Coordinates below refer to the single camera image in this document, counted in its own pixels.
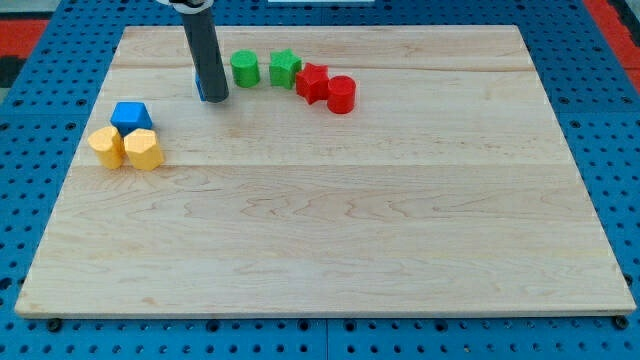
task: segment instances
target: wooden cutting board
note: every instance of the wooden cutting board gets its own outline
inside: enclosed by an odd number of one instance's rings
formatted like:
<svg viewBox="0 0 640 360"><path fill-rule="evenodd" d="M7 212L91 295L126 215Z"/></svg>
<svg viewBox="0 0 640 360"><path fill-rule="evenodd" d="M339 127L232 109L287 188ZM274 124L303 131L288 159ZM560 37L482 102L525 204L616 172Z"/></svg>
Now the wooden cutting board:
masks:
<svg viewBox="0 0 640 360"><path fill-rule="evenodd" d="M228 27L262 82L201 103L180 27L127 28L16 305L29 318L485 317L635 309L512 26ZM292 48L354 112L271 88ZM87 134L144 101L166 164Z"/></svg>

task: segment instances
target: yellow block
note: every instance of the yellow block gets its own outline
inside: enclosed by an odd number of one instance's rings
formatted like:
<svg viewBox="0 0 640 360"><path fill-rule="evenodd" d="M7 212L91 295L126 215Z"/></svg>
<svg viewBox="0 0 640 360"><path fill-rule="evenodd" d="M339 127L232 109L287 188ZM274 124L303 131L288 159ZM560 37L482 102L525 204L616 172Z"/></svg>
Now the yellow block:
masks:
<svg viewBox="0 0 640 360"><path fill-rule="evenodd" d="M153 170L164 162L158 137L153 130L137 129L125 136L124 150L136 169Z"/></svg>
<svg viewBox="0 0 640 360"><path fill-rule="evenodd" d="M113 126L96 130L87 139L89 146L95 151L102 166L117 169L122 165L124 148L118 129Z"/></svg>

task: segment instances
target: green star block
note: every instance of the green star block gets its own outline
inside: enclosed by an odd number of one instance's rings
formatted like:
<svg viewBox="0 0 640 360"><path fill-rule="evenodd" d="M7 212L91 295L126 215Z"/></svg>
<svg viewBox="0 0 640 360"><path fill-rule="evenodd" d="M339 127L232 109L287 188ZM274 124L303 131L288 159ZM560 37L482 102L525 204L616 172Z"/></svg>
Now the green star block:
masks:
<svg viewBox="0 0 640 360"><path fill-rule="evenodd" d="M302 69L302 59L291 51L273 51L271 53L271 65L269 76L271 86L282 86L286 89L293 88L296 83L296 73Z"/></svg>

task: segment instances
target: green block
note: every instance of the green block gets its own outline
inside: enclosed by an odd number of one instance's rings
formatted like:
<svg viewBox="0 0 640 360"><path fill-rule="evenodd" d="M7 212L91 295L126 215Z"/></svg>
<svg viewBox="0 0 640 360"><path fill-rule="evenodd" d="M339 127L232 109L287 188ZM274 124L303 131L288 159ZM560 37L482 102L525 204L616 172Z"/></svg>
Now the green block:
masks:
<svg viewBox="0 0 640 360"><path fill-rule="evenodd" d="M300 70L302 70L302 59L291 49L271 53L271 64L269 65L271 86L293 88L296 83L296 73Z"/></svg>
<svg viewBox="0 0 640 360"><path fill-rule="evenodd" d="M231 55L231 71L239 87L249 88L260 82L258 56L251 50L238 50Z"/></svg>

